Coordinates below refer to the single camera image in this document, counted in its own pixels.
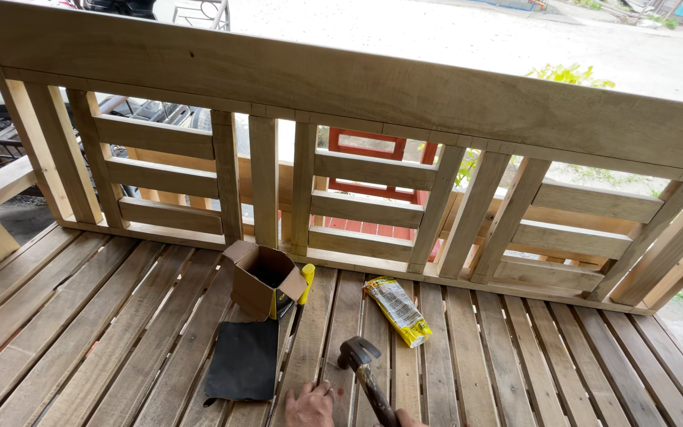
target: horizontal wooden slat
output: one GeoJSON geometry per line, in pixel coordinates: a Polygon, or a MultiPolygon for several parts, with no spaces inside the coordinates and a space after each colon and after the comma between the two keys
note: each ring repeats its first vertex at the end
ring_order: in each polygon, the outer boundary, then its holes
{"type": "Polygon", "coordinates": [[[310,226],[309,247],[366,257],[407,261],[410,259],[413,242],[403,238],[310,226]]]}
{"type": "Polygon", "coordinates": [[[153,200],[123,197],[118,200],[123,219],[155,226],[223,234],[220,212],[167,204],[153,200]]]}
{"type": "Polygon", "coordinates": [[[416,229],[423,206],[314,190],[309,212],[324,217],[416,229]]]}
{"type": "Polygon", "coordinates": [[[112,182],[182,195],[218,198],[217,174],[178,166],[112,157],[107,159],[112,182]]]}
{"type": "Polygon", "coordinates": [[[586,267],[503,256],[494,277],[590,291],[602,280],[602,273],[586,267]]]}
{"type": "Polygon", "coordinates": [[[213,133],[209,131],[107,114],[94,117],[94,123],[105,144],[215,159],[213,133]]]}
{"type": "Polygon", "coordinates": [[[512,239],[520,245],[539,246],[560,251],[579,252],[618,259],[631,244],[631,239],[611,232],[599,232],[549,223],[521,220],[512,239]]]}
{"type": "Polygon", "coordinates": [[[663,204],[658,198],[593,189],[546,179],[533,206],[649,223],[663,204]]]}
{"type": "Polygon", "coordinates": [[[436,168],[420,163],[318,150],[315,154],[315,175],[428,191],[436,177],[436,168]]]}

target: wooden hammer handle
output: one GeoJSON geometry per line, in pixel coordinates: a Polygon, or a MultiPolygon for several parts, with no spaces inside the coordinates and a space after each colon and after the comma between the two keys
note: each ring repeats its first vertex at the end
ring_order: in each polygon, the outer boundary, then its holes
{"type": "Polygon", "coordinates": [[[389,400],[386,399],[386,395],[381,391],[381,387],[375,382],[368,364],[357,368],[355,374],[357,375],[357,382],[360,383],[363,391],[365,391],[365,395],[368,396],[368,401],[374,408],[375,417],[379,419],[379,422],[384,427],[400,427],[399,420],[389,405],[389,400]]]}

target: human hand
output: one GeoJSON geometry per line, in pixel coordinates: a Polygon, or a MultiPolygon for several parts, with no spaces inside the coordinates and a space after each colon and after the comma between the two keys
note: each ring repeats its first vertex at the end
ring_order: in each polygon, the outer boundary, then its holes
{"type": "Polygon", "coordinates": [[[334,427],[331,412],[334,405],[334,389],[328,380],[323,380],[313,390],[313,383],[302,385],[299,398],[294,398],[294,390],[286,392],[287,427],[334,427]]]}

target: cardboard box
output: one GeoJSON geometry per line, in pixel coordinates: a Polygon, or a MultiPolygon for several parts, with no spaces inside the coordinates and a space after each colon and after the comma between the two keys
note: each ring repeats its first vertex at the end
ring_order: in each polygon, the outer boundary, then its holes
{"type": "Polygon", "coordinates": [[[308,283],[285,253],[239,240],[223,255],[234,263],[231,299],[258,321],[280,319],[308,283]]]}

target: hammer head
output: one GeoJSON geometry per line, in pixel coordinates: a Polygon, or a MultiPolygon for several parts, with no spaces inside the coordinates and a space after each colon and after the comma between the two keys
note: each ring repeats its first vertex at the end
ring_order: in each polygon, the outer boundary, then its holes
{"type": "Polygon", "coordinates": [[[341,343],[339,351],[341,354],[339,354],[339,357],[336,360],[336,364],[339,368],[346,369],[352,367],[355,371],[360,366],[370,363],[372,359],[368,355],[368,352],[377,359],[381,357],[379,349],[375,348],[373,344],[369,343],[368,340],[362,336],[353,336],[344,343],[341,343]]]}

